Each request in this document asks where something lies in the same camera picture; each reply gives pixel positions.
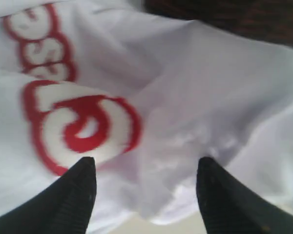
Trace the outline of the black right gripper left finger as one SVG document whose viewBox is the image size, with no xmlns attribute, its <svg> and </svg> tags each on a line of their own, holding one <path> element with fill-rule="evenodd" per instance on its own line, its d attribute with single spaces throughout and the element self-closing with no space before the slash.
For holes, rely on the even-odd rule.
<svg viewBox="0 0 293 234">
<path fill-rule="evenodd" d="M 0 216 L 0 234 L 84 234 L 96 194 L 95 160 L 83 157 L 41 193 Z"/>
</svg>

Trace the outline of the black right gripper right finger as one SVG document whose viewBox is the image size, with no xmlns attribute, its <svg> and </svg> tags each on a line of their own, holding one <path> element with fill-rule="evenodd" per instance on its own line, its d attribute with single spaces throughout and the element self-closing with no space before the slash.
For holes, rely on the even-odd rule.
<svg viewBox="0 0 293 234">
<path fill-rule="evenodd" d="M 198 161 L 196 193 L 209 234 L 293 234 L 293 215 L 262 199 L 212 157 Z"/>
</svg>

